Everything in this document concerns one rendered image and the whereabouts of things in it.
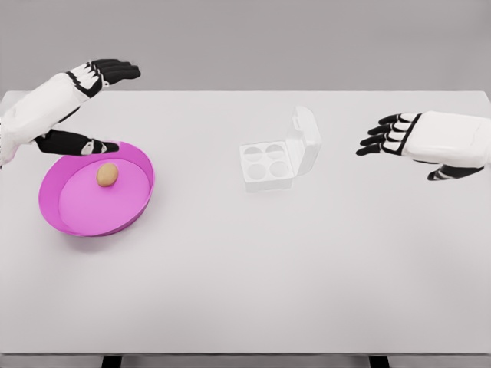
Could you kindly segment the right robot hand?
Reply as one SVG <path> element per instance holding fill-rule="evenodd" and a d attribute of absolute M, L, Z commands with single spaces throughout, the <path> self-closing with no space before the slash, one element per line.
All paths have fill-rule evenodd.
<path fill-rule="evenodd" d="M 429 181 L 462 179 L 491 166 L 491 118 L 426 111 L 381 118 L 357 156 L 385 153 L 436 165 Z"/>

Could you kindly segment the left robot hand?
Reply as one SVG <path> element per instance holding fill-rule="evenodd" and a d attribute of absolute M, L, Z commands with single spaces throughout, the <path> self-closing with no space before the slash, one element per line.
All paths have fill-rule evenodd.
<path fill-rule="evenodd" d="M 116 143 L 55 130 L 54 126 L 72 116 L 105 87 L 140 75 L 138 66 L 118 59 L 87 61 L 54 75 L 11 107 L 15 110 L 19 147 L 36 143 L 41 152 L 62 156 L 117 152 Z"/>

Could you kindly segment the brown egg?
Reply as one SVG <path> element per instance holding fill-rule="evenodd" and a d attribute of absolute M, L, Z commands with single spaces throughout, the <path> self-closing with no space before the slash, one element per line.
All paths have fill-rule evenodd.
<path fill-rule="evenodd" d="M 112 186 L 118 179 L 119 170 L 114 163 L 101 165 L 96 174 L 96 181 L 100 187 Z"/>

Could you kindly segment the white egg box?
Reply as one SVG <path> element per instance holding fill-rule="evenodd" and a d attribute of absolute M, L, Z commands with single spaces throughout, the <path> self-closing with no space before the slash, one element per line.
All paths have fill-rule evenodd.
<path fill-rule="evenodd" d="M 315 115 L 297 106 L 286 138 L 239 147 L 245 190 L 249 193 L 289 189 L 294 178 L 311 171 L 321 150 Z"/>

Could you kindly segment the pink round tray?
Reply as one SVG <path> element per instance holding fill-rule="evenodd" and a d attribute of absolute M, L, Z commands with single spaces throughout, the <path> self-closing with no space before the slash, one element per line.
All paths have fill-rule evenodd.
<path fill-rule="evenodd" d="M 38 193 L 42 216 L 60 232 L 94 237 L 112 235 L 135 222 L 149 204 L 155 184 L 150 157 L 129 143 L 115 153 L 63 156 L 45 174 Z M 97 183 L 102 165 L 117 167 L 108 187 Z"/>

